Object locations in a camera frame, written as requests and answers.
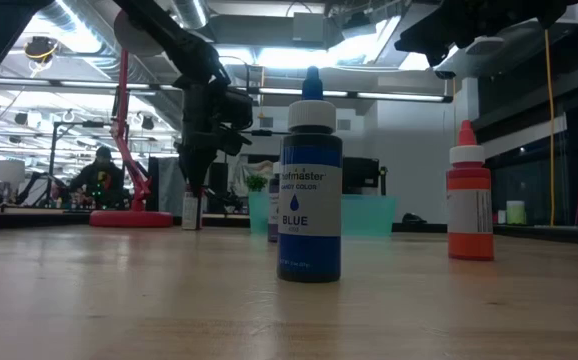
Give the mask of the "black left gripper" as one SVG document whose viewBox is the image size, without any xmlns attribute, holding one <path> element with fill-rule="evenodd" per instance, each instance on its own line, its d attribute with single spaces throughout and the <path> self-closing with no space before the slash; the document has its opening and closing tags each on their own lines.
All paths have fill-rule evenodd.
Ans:
<svg viewBox="0 0 578 360">
<path fill-rule="evenodd" d="M 224 122 L 225 93 L 228 88 L 220 80 L 209 83 L 192 82 L 180 76 L 174 87 L 184 93 L 182 141 L 178 146 L 178 164 L 192 193 L 198 197 L 217 150 L 238 154 L 243 136 Z"/>
</svg>

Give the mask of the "large red food coloring bottle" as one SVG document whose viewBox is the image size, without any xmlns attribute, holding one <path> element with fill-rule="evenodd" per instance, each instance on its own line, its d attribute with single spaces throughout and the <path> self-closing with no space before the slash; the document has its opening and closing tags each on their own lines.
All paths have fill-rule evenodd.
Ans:
<svg viewBox="0 0 578 360">
<path fill-rule="evenodd" d="M 197 231 L 202 228 L 203 196 L 195 194 L 187 185 L 183 194 L 182 229 Z"/>
</svg>

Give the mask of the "large purple food coloring bottle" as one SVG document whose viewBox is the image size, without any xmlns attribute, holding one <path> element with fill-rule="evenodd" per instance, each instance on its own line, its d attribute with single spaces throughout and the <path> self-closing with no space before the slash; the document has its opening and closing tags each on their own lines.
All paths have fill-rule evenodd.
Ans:
<svg viewBox="0 0 578 360">
<path fill-rule="evenodd" d="M 278 232 L 278 209 L 279 209 L 279 189 L 280 189 L 280 163 L 273 164 L 273 177 L 269 181 L 268 199 L 269 212 L 267 220 L 267 239 L 271 243 L 277 243 Z"/>
</svg>

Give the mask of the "large orange food coloring bottle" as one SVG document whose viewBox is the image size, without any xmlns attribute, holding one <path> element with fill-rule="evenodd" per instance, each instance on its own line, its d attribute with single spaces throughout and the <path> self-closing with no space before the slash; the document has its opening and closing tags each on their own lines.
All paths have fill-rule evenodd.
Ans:
<svg viewBox="0 0 578 360">
<path fill-rule="evenodd" d="M 491 171 L 484 167 L 484 147 L 477 143 L 471 122 L 464 120 L 457 145 L 449 152 L 446 173 L 448 255 L 463 260 L 495 257 Z"/>
</svg>

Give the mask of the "large blue food coloring bottle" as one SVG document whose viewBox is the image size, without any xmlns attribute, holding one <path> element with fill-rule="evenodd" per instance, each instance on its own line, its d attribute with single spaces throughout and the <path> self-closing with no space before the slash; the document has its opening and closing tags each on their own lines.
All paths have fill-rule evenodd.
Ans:
<svg viewBox="0 0 578 360">
<path fill-rule="evenodd" d="M 288 108 L 279 172 L 279 278 L 335 282 L 341 276 L 343 142 L 336 107 L 324 100 L 319 69 L 307 69 L 301 99 Z"/>
</svg>

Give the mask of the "grey fabric partition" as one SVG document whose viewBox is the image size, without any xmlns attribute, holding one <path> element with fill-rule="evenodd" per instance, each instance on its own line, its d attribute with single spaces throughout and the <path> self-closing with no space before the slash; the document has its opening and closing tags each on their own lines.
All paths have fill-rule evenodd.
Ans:
<svg viewBox="0 0 578 360">
<path fill-rule="evenodd" d="M 186 182 L 180 170 L 178 158 L 150 157 L 148 172 L 152 178 L 152 183 L 146 209 L 148 211 L 168 212 L 175 217 L 180 217 L 183 210 Z"/>
</svg>

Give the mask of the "red desk lamp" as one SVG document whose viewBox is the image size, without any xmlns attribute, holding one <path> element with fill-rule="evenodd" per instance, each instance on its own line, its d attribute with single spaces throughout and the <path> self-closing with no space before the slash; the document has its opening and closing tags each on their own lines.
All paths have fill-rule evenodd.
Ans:
<svg viewBox="0 0 578 360">
<path fill-rule="evenodd" d="M 115 123 L 111 135 L 118 147 L 123 165 L 133 184 L 134 195 L 128 210 L 96 210 L 90 215 L 90 225 L 118 228 L 167 228 L 173 225 L 173 216 L 168 212 L 147 211 L 146 200 L 152 194 L 152 177 L 137 163 L 129 149 L 127 115 L 130 99 L 128 89 L 129 52 L 121 45 L 120 75 L 115 93 Z"/>
</svg>

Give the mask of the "person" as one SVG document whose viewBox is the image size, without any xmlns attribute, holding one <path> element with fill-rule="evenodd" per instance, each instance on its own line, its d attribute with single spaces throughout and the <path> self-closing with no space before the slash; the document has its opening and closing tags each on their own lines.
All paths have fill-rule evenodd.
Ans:
<svg viewBox="0 0 578 360">
<path fill-rule="evenodd" d="M 124 173 L 112 160 L 111 150 L 97 149 L 95 160 L 71 181 L 69 192 L 81 203 L 98 208 L 120 208 L 123 204 Z"/>
</svg>

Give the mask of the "black equipment box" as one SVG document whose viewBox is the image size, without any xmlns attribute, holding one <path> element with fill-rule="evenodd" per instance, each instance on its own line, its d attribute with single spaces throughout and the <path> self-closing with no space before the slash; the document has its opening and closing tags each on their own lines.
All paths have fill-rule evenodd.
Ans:
<svg viewBox="0 0 578 360">
<path fill-rule="evenodd" d="M 388 170 L 378 159 L 344 157 L 342 191 L 344 194 L 385 196 Z"/>
</svg>

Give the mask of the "teal plastic bin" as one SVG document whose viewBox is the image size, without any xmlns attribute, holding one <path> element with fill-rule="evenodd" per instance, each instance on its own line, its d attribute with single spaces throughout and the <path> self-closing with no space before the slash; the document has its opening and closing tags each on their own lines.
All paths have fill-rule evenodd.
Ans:
<svg viewBox="0 0 578 360">
<path fill-rule="evenodd" d="M 266 192 L 249 194 L 248 209 L 252 234 L 267 234 L 269 205 Z M 342 196 L 343 236 L 389 236 L 395 220 L 395 197 L 352 194 Z"/>
</svg>

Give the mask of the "white-shaded table lamp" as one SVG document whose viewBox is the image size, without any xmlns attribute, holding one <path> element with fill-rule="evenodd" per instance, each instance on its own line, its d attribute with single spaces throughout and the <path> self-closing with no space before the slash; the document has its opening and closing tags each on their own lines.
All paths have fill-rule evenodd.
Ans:
<svg viewBox="0 0 578 360">
<path fill-rule="evenodd" d="M 25 163 L 21 160 L 0 160 L 0 194 L 3 202 L 14 204 L 19 187 L 25 181 Z"/>
</svg>

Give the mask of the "light green cup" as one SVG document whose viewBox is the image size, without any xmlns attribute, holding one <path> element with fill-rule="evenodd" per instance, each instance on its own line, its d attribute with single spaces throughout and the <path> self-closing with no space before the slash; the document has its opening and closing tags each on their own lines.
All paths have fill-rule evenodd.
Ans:
<svg viewBox="0 0 578 360">
<path fill-rule="evenodd" d="M 509 200 L 506 202 L 506 224 L 507 225 L 526 224 L 526 208 L 524 201 Z"/>
</svg>

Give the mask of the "black aluminium frame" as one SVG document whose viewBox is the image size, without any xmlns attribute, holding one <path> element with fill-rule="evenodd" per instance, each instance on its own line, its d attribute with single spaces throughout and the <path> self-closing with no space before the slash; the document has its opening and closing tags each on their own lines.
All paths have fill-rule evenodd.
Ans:
<svg viewBox="0 0 578 360">
<path fill-rule="evenodd" d="M 89 215 L 85 213 L 0 213 L 0 229 L 16 229 L 31 227 L 50 227 L 59 225 L 84 225 L 89 223 Z M 392 233 L 445 233 L 447 226 L 443 224 L 403 224 L 393 223 Z M 494 234 L 500 236 L 538 239 L 559 243 L 578 244 L 578 228 L 570 227 L 529 227 L 495 225 Z"/>
</svg>

